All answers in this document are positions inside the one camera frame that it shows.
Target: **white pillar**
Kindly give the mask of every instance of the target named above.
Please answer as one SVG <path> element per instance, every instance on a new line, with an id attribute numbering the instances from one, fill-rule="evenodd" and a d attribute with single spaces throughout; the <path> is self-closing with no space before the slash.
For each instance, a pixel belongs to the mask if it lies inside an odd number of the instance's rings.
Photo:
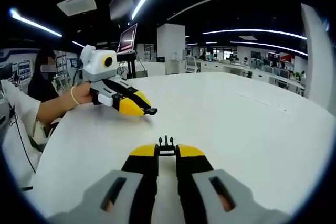
<path id="1" fill-rule="evenodd" d="M 305 96 L 336 115 L 336 66 L 332 46 L 314 8 L 305 4 L 301 4 L 301 8 L 308 46 Z"/>
<path id="2" fill-rule="evenodd" d="M 185 50 L 185 26 L 164 24 L 157 29 L 158 57 L 182 60 Z"/>

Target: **air vent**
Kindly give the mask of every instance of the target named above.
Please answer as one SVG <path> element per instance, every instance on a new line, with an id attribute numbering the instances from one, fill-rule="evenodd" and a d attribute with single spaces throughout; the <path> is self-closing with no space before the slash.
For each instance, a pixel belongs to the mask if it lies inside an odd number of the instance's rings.
<path id="1" fill-rule="evenodd" d="M 95 0 L 64 0 L 57 4 L 67 16 L 72 16 L 79 13 L 85 13 L 90 10 L 96 10 Z"/>

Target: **person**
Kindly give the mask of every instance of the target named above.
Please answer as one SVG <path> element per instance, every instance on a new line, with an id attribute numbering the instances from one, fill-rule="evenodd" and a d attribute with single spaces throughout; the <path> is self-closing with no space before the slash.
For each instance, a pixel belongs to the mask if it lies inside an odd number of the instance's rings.
<path id="1" fill-rule="evenodd" d="M 202 55 L 200 56 L 200 60 L 205 60 L 205 51 L 203 51 Z"/>
<path id="2" fill-rule="evenodd" d="M 41 152 L 31 146 L 28 138 L 33 136 L 35 121 L 49 124 L 77 105 L 92 102 L 90 84 L 82 83 L 60 97 L 45 102 L 29 97 L 8 80 L 1 80 L 0 84 L 0 94 L 4 95 L 15 112 L 6 131 L 0 134 L 2 151 L 18 186 L 26 187 L 41 156 Z"/>
<path id="3" fill-rule="evenodd" d="M 244 57 L 243 65 L 244 66 L 248 66 L 248 58 L 247 57 Z"/>
<path id="4" fill-rule="evenodd" d="M 28 95 L 38 101 L 46 102 L 57 98 L 52 81 L 54 73 L 41 72 L 42 65 L 49 65 L 50 67 L 56 65 L 55 53 L 51 49 L 41 49 L 36 56 L 34 74 L 32 80 L 28 85 Z"/>
<path id="5" fill-rule="evenodd" d="M 210 49 L 209 51 L 210 51 L 210 54 L 208 56 L 208 59 L 209 61 L 214 61 L 214 51 L 213 49 Z"/>

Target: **monitor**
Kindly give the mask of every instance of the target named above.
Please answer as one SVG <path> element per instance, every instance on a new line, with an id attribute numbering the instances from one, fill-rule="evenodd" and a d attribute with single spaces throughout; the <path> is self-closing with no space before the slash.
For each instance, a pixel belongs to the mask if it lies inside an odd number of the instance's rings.
<path id="1" fill-rule="evenodd" d="M 195 58 L 193 56 L 187 56 L 187 57 L 185 57 L 185 59 L 187 61 L 187 66 L 195 66 L 196 67 Z"/>
<path id="2" fill-rule="evenodd" d="M 135 34 L 137 33 L 137 24 L 128 28 L 120 36 L 118 52 L 132 51 L 134 49 Z"/>
<path id="3" fill-rule="evenodd" d="M 261 59 L 261 53 L 260 52 L 253 52 L 253 51 L 251 51 L 251 58 Z"/>
<path id="4" fill-rule="evenodd" d="M 268 59 L 273 62 L 280 62 L 280 55 L 273 52 L 268 52 Z"/>
<path id="5" fill-rule="evenodd" d="M 133 0 L 112 0 L 109 7 L 111 21 L 120 20 L 133 8 Z"/>

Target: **bracelet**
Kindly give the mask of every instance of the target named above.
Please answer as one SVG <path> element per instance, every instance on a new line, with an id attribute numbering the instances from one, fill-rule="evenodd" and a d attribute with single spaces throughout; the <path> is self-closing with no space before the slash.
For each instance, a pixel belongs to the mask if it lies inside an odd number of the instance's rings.
<path id="1" fill-rule="evenodd" d="M 75 97 L 74 97 L 74 93 L 72 92 L 73 91 L 73 89 L 74 89 L 75 87 L 72 87 L 71 88 L 71 90 L 70 90 L 70 93 L 71 93 L 71 97 L 72 97 L 72 99 L 74 100 L 74 102 L 77 104 L 77 105 L 80 105 L 80 103 L 75 99 Z"/>

